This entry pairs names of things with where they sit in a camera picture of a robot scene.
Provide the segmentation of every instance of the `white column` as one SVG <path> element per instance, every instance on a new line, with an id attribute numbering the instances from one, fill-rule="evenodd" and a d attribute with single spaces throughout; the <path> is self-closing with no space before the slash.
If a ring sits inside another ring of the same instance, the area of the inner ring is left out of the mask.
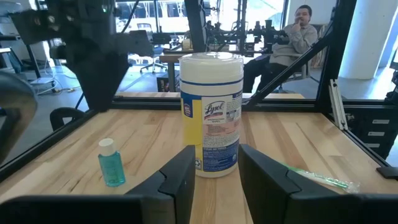
<path id="1" fill-rule="evenodd" d="M 340 77 L 371 79 L 397 13 L 398 0 L 357 0 Z"/>

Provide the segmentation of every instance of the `desk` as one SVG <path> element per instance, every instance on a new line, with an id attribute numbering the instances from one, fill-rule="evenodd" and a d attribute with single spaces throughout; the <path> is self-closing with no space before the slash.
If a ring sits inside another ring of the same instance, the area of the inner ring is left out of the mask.
<path id="1" fill-rule="evenodd" d="M 165 55 L 161 55 L 159 56 L 159 60 L 162 63 L 167 63 L 167 74 L 169 76 L 169 89 L 170 92 L 175 92 L 175 67 L 174 67 L 174 63 L 178 63 L 178 59 L 184 55 L 187 54 L 183 54 L 178 52 L 178 54 L 165 54 Z"/>
<path id="2" fill-rule="evenodd" d="M 378 165 L 319 113 L 242 114 L 240 143 L 290 166 L 361 183 L 362 193 L 398 193 Z M 109 110 L 54 145 L 0 184 L 0 202 L 25 194 L 124 194 L 183 149 L 180 111 Z M 98 142 L 113 138 L 126 183 L 107 187 Z M 191 223 L 252 223 L 239 171 L 196 177 Z"/>

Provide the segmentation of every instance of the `gray sweater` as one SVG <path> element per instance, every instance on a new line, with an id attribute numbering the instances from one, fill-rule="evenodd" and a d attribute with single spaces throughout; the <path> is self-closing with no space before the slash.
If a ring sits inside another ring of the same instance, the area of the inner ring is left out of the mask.
<path id="1" fill-rule="evenodd" d="M 290 42 L 287 45 L 274 44 L 272 51 L 274 52 L 269 63 L 278 63 L 285 66 L 290 66 L 296 59 L 297 54 L 304 54 L 313 43 L 318 39 L 318 32 L 316 28 L 311 25 L 302 27 L 299 32 L 292 32 L 292 25 L 287 25 L 284 31 L 289 36 Z"/>

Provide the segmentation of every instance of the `lysol wipes container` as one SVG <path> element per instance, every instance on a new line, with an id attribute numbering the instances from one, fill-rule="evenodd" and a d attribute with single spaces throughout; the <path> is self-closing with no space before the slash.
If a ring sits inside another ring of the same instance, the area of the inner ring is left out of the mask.
<path id="1" fill-rule="evenodd" d="M 243 59 L 226 52 L 180 58 L 185 145 L 195 145 L 196 174 L 221 177 L 237 166 Z"/>

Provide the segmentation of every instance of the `lysol logo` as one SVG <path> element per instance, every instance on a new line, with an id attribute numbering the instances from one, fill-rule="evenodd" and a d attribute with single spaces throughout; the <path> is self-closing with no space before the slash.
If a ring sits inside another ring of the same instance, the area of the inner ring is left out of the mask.
<path id="1" fill-rule="evenodd" d="M 216 101 L 205 106 L 205 119 L 223 115 L 224 104 L 225 101 Z"/>
<path id="2" fill-rule="evenodd" d="M 184 103 L 184 113 L 186 116 L 191 116 L 191 107 L 188 103 Z"/>

